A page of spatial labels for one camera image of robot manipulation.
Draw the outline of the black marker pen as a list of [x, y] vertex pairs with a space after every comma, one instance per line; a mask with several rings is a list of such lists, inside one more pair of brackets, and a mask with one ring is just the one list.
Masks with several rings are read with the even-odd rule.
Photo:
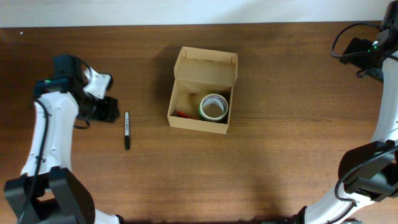
[[130, 150], [129, 113], [124, 114], [124, 145], [125, 150]]

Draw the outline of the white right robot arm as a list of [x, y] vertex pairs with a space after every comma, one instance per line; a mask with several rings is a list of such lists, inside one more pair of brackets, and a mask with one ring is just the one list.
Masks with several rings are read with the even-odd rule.
[[359, 209], [397, 197], [397, 1], [388, 4], [377, 29], [374, 41], [353, 38], [343, 54], [331, 52], [341, 63], [358, 67], [357, 77], [383, 83], [371, 142], [346, 152], [335, 186], [286, 223], [349, 223]]

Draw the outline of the brown cardboard box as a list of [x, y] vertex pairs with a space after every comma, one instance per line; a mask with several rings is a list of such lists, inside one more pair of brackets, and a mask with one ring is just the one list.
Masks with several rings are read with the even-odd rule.
[[[237, 78], [237, 53], [182, 47], [174, 65], [174, 85], [167, 112], [169, 126], [226, 134]], [[229, 104], [228, 114], [220, 122], [204, 121], [199, 115], [199, 104], [209, 94], [219, 94]], [[195, 119], [177, 117], [177, 111]]]

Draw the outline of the green tape roll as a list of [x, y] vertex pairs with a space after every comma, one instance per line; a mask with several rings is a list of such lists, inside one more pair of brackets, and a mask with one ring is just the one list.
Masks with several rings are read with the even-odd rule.
[[202, 120], [211, 121], [211, 118], [205, 113], [204, 106], [202, 104], [199, 105], [198, 111], [199, 111], [199, 115], [200, 115]]

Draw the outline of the beige masking tape roll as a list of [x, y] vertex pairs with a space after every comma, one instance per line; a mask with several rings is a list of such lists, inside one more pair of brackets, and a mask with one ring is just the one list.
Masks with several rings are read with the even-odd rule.
[[204, 111], [211, 118], [211, 122], [222, 121], [229, 111], [227, 100], [219, 94], [206, 95], [200, 104], [204, 106]]

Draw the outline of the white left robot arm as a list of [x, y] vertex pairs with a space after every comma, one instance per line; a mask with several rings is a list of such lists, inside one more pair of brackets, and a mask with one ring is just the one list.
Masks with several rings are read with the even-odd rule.
[[54, 57], [54, 75], [34, 86], [35, 126], [27, 161], [17, 179], [5, 183], [5, 198], [18, 223], [124, 223], [95, 207], [73, 175], [72, 138], [76, 121], [113, 123], [118, 101], [106, 96], [113, 84], [73, 55]]

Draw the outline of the red utility knife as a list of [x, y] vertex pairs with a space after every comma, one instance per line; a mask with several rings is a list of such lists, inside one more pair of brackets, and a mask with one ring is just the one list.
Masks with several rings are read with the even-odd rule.
[[177, 117], [187, 118], [187, 119], [195, 119], [195, 117], [190, 116], [189, 114], [186, 114], [183, 111], [177, 111]]

